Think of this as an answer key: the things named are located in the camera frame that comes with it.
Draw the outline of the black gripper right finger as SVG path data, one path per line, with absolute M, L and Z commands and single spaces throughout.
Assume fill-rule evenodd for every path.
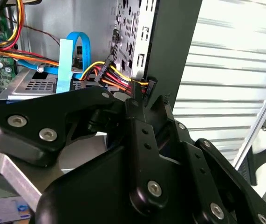
M 149 111 L 160 154 L 179 164 L 184 211 L 194 224 L 266 224 L 266 202 L 208 140 L 193 140 L 167 96 Z

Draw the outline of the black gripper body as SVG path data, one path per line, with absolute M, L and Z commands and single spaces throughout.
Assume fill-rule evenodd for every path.
M 160 157 L 168 202 L 140 214 L 132 205 L 127 152 L 117 147 L 53 181 L 36 209 L 38 224 L 214 224 L 209 203 L 200 205 L 184 168 Z

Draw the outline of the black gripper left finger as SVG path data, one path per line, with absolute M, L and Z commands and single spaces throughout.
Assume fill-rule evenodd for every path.
M 16 162 L 54 166 L 64 147 L 96 132 L 116 137 L 128 150 L 133 205 L 139 210 L 163 208 L 164 182 L 152 168 L 160 156 L 140 90 L 125 101 L 94 86 L 0 105 L 0 174 L 35 210 L 42 191 Z

